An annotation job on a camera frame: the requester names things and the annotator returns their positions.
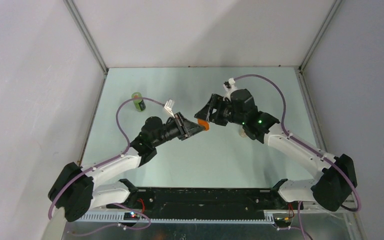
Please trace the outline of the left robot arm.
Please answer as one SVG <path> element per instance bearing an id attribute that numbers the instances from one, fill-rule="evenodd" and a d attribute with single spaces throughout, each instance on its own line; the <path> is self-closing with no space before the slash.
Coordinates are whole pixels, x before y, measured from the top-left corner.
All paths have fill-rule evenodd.
<path id="1" fill-rule="evenodd" d="M 157 154 L 157 147 L 175 138 L 184 141 L 209 130 L 209 123 L 186 119 L 180 112 L 163 122 L 157 116 L 146 119 L 138 136 L 130 143 L 126 153 L 82 168 L 71 162 L 64 166 L 52 185 L 48 198 L 57 209 L 64 210 L 67 222 L 80 219 L 93 208 L 122 204 L 133 208 L 138 202 L 137 188 L 128 180 L 107 182 L 115 176 L 139 168 Z"/>

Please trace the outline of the green pill bottle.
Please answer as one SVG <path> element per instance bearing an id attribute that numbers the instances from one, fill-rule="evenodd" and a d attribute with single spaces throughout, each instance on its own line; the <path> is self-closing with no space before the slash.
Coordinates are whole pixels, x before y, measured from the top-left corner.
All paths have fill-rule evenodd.
<path id="1" fill-rule="evenodd" d="M 143 112 L 146 109 L 145 101 L 140 92 L 134 92 L 131 98 L 134 99 L 132 102 L 138 112 Z"/>

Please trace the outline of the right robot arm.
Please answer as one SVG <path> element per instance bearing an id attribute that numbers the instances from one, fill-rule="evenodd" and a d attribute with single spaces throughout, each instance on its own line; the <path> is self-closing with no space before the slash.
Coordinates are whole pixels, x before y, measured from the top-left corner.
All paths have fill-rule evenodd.
<path id="1" fill-rule="evenodd" d="M 303 201 L 335 212 L 358 185 L 351 157 L 328 153 L 286 130 L 276 117 L 258 109 L 247 89 L 235 90 L 228 97 L 213 93 L 194 117 L 219 126 L 240 125 L 251 140 L 289 156 L 311 175 L 311 179 L 279 181 L 270 196 L 277 209 Z"/>

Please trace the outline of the clear pill bottle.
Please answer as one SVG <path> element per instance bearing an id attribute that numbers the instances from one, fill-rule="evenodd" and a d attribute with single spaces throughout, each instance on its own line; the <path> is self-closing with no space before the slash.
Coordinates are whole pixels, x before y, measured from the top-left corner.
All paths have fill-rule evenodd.
<path id="1" fill-rule="evenodd" d="M 243 129 L 240 129 L 239 130 L 239 135 L 242 137 L 242 138 L 246 138 L 247 137 L 247 134 L 245 133 L 245 131 Z"/>

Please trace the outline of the orange pill box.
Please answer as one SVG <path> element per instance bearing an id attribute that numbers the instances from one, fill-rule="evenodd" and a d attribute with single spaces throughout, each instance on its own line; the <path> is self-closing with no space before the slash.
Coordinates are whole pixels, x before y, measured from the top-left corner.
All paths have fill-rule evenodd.
<path id="1" fill-rule="evenodd" d="M 205 131 L 208 131 L 208 130 L 210 129 L 210 125 L 209 125 L 209 123 L 208 123 L 207 121 L 205 121 L 205 120 L 198 119 L 198 120 L 197 120 L 197 123 L 198 123 L 199 125 L 203 126 Z"/>

